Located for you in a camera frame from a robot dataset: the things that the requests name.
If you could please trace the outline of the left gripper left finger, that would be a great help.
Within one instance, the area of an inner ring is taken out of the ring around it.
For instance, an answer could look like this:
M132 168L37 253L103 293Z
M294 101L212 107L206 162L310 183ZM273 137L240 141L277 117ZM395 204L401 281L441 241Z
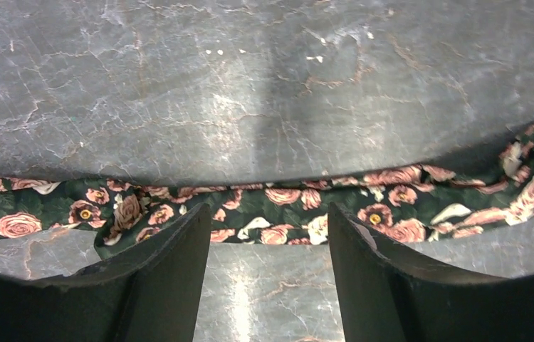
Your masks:
M199 204L70 276L0 274L0 341L191 341L211 234Z

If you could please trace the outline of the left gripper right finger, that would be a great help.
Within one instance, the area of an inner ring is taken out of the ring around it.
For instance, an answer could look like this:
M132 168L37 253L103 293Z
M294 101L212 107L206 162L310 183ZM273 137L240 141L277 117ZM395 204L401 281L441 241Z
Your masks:
M534 274L431 258L331 203L329 248L347 341L534 341Z

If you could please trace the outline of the black pink rose tie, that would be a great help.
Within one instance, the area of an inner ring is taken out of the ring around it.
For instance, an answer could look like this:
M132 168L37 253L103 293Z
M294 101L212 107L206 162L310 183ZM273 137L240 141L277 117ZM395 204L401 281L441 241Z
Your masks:
M213 242L321 245L328 241L333 202L402 243L523 223L534 217L534 123L480 175L411 165L316 181L178 188L0 177L0 239L55 228L89 230L97 253L108 258L206 204Z

